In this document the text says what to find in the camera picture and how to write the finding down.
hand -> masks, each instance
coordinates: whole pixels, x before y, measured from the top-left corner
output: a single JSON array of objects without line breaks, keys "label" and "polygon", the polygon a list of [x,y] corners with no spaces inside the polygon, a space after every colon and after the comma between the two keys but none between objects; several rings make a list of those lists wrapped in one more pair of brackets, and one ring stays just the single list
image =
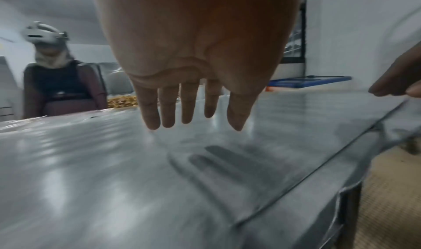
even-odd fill
[{"label": "hand", "polygon": [[278,65],[300,0],[96,0],[104,32],[129,75],[149,129],[192,120],[199,80],[206,78],[205,116],[222,86],[227,117],[240,131]]},{"label": "hand", "polygon": [[421,43],[402,54],[369,89],[376,96],[421,97]]}]

blue tray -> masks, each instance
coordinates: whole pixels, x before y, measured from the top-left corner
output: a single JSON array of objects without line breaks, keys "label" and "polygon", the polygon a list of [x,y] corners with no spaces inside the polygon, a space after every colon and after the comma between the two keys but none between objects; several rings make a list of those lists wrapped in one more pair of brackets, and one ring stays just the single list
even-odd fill
[{"label": "blue tray", "polygon": [[304,88],[315,85],[324,85],[336,82],[343,82],[352,80],[351,76],[314,76],[285,78],[279,80],[272,80],[268,86],[289,87],[289,88]]}]

white vr headset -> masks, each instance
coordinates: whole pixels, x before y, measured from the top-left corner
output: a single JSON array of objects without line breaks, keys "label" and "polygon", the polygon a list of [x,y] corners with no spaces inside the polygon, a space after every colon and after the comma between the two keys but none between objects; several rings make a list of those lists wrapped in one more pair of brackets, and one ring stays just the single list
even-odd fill
[{"label": "white vr headset", "polygon": [[59,44],[69,40],[66,32],[60,32],[57,28],[43,24],[39,21],[21,31],[23,38],[33,44]]}]

floor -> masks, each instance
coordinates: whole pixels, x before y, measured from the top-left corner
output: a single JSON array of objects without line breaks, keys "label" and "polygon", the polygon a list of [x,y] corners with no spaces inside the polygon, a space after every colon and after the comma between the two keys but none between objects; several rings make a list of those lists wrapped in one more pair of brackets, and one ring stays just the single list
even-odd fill
[{"label": "floor", "polygon": [[379,155],[364,184],[355,249],[421,249],[421,155]]}]

stainless steel table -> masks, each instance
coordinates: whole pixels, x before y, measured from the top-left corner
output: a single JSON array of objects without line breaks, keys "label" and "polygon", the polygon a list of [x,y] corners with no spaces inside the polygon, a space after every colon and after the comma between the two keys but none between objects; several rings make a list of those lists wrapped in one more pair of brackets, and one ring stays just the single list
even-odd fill
[{"label": "stainless steel table", "polygon": [[381,148],[368,130],[402,102],[264,93],[242,132],[226,96],[211,119],[198,100],[189,125],[178,104],[175,127],[157,131],[136,109],[1,123],[0,246],[347,248]]}]

